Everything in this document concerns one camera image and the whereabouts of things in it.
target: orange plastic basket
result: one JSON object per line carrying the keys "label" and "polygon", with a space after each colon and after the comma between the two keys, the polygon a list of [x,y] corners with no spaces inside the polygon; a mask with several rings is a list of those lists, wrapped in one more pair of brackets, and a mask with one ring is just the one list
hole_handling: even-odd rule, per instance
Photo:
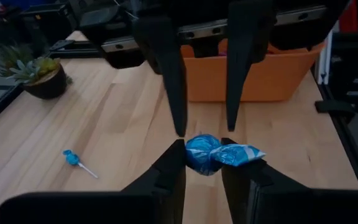
{"label": "orange plastic basket", "polygon": [[[291,98],[303,77],[316,60],[324,43],[306,49],[278,50],[269,46],[260,63],[251,66],[241,101],[282,101]],[[219,51],[227,49],[227,41],[219,44]],[[181,47],[187,70],[189,101],[226,100],[226,56],[194,58],[189,45]]]}

